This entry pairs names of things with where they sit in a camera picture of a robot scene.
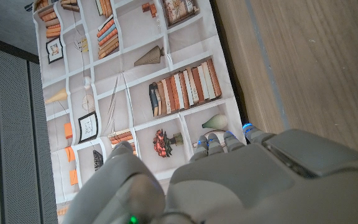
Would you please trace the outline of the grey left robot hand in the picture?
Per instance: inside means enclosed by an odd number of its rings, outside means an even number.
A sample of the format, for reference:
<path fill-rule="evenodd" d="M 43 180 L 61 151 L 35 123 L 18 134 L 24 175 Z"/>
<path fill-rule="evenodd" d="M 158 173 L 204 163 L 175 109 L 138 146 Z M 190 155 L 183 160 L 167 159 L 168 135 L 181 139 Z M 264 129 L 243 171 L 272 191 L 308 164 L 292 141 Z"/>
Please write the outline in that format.
<path fill-rule="evenodd" d="M 358 223 L 358 152 L 299 129 L 200 136 L 164 190 L 120 142 L 65 223 Z"/>

